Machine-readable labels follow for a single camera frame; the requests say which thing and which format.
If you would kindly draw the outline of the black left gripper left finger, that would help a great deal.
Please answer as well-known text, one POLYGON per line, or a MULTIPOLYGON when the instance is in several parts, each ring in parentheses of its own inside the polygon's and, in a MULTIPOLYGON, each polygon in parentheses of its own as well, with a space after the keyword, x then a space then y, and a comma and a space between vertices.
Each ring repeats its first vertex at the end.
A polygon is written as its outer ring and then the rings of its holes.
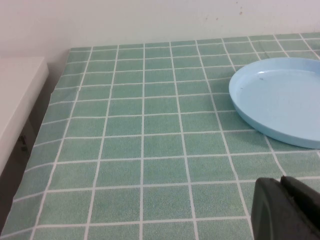
POLYGON ((254 239, 316 240, 280 181, 260 177, 255 182, 251 209, 254 239))

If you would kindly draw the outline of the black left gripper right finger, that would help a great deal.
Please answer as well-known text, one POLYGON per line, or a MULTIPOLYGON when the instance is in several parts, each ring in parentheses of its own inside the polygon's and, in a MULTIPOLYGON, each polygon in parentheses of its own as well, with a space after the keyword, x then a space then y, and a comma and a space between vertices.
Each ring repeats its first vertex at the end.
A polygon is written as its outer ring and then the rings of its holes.
POLYGON ((304 225, 313 237, 320 239, 320 193, 292 176, 282 176, 280 184, 297 207, 304 225))

